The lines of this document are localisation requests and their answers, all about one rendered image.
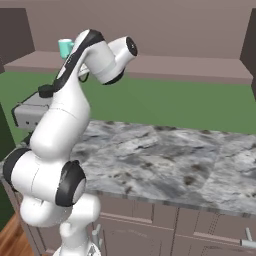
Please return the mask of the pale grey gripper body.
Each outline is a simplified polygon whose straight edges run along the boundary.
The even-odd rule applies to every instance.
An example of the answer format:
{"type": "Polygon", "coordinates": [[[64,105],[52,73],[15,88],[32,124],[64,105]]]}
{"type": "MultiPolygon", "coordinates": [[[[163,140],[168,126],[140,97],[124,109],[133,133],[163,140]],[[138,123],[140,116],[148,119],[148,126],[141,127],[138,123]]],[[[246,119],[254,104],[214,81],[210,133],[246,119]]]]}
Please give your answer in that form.
{"type": "Polygon", "coordinates": [[[11,110],[15,125],[20,129],[33,131],[49,109],[51,102],[51,98],[41,98],[38,92],[18,102],[11,110]]]}

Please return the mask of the teal mug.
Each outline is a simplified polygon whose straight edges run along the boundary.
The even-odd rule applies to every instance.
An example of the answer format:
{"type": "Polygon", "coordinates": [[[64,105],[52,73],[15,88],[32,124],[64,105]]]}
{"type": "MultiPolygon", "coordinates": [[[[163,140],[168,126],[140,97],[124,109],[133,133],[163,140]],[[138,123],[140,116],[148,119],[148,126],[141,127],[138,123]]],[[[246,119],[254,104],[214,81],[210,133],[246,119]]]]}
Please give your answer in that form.
{"type": "Polygon", "coordinates": [[[62,59],[66,59],[73,48],[73,41],[71,39],[59,39],[58,40],[58,47],[60,52],[60,57],[62,59]]]}

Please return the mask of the dark brown cabinet door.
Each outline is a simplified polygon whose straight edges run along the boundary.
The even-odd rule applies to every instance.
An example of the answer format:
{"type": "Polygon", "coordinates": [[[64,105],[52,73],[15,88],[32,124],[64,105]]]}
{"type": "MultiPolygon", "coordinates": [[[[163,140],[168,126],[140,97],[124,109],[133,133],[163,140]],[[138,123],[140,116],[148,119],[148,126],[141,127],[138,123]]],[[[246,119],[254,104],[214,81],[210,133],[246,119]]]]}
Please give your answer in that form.
{"type": "Polygon", "coordinates": [[[251,11],[240,60],[256,82],[256,8],[251,11]]]}
{"type": "Polygon", "coordinates": [[[25,8],[0,8],[0,74],[4,66],[35,51],[25,8]]]}

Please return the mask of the brown drawer front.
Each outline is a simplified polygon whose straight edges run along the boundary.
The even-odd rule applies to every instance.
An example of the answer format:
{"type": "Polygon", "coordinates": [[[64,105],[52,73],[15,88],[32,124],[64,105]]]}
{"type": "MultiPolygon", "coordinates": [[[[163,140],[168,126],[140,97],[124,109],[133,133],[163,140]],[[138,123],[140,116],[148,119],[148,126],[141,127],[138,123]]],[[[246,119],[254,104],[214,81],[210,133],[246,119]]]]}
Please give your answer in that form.
{"type": "Polygon", "coordinates": [[[154,207],[151,203],[125,198],[100,196],[101,212],[105,216],[151,223],[154,207]]]}
{"type": "Polygon", "coordinates": [[[256,240],[256,218],[180,208],[176,234],[237,243],[246,239],[246,228],[256,240]]]}

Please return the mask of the brown open wall cabinet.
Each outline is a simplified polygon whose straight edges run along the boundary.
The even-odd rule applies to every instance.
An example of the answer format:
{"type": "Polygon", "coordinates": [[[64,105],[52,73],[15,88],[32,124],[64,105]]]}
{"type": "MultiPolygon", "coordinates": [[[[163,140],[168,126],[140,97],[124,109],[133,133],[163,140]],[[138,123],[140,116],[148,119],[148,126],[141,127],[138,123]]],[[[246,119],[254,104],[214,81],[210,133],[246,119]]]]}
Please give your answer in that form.
{"type": "Polygon", "coordinates": [[[0,0],[0,25],[13,34],[27,25],[32,36],[5,69],[54,72],[57,41],[94,28],[108,41],[133,38],[133,77],[250,84],[240,56],[255,9],[256,0],[0,0]]]}

